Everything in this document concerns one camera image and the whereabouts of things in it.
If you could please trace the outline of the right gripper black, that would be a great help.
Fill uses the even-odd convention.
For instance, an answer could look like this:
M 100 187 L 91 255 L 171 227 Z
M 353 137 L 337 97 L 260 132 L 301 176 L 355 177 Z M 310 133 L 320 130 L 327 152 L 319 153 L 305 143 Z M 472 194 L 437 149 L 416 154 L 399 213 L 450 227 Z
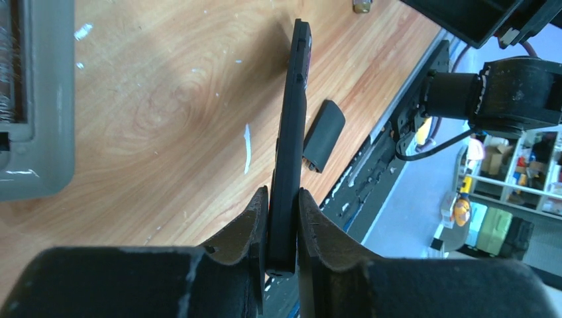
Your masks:
M 561 27 L 561 0 L 411 0 L 406 5 L 474 48 L 496 37 L 501 48 Z

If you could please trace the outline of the black remote control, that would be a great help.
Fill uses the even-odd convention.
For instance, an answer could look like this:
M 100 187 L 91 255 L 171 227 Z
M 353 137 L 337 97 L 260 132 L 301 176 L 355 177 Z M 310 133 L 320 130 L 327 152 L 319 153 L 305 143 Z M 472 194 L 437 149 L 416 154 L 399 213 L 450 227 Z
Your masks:
M 309 23 L 296 19 L 276 139 L 275 167 L 268 213 L 265 270 L 268 276 L 274 278 L 288 278 L 295 273 L 296 268 L 298 196 L 304 149 L 311 41 Z

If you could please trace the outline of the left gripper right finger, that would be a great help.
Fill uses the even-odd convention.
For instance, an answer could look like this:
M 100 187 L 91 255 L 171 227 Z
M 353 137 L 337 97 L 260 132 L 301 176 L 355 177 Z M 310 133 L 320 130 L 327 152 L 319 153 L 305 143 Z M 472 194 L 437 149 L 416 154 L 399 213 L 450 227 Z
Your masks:
M 556 317 L 542 281 L 505 259 L 384 258 L 298 195 L 302 317 Z

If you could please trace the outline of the black battery cover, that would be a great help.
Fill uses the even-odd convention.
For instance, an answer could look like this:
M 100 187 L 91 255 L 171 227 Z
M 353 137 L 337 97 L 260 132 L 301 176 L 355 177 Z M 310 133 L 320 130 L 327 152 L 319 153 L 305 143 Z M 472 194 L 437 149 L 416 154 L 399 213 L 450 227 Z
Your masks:
M 345 126 L 345 116 L 339 106 L 326 99 L 304 140 L 303 158 L 308 169 L 322 173 Z

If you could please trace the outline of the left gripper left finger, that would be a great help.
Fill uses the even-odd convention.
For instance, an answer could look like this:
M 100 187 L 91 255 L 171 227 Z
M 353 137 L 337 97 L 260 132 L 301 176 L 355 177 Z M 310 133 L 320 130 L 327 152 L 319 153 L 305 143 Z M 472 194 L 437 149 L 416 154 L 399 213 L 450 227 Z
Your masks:
M 2 317 L 257 317 L 268 190 L 198 246 L 59 246 L 37 254 Z

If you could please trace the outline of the grey remote control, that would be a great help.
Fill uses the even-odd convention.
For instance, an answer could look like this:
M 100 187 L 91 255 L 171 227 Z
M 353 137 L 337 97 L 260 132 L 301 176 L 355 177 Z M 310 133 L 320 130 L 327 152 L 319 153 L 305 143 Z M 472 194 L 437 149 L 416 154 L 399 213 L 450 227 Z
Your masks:
M 1 200 L 54 195 L 75 171 L 75 3 L 1 2 Z

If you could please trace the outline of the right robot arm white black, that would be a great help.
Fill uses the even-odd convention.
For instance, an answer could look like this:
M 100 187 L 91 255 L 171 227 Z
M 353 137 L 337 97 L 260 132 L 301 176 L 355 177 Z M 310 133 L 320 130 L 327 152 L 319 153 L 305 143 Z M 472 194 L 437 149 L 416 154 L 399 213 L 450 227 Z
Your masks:
M 408 5 L 473 48 L 496 38 L 525 44 L 561 14 L 560 1 L 409 1 Z M 427 76 L 420 106 L 432 117 L 466 120 L 502 138 L 561 123 L 561 64 L 536 56 L 487 62 L 477 74 Z

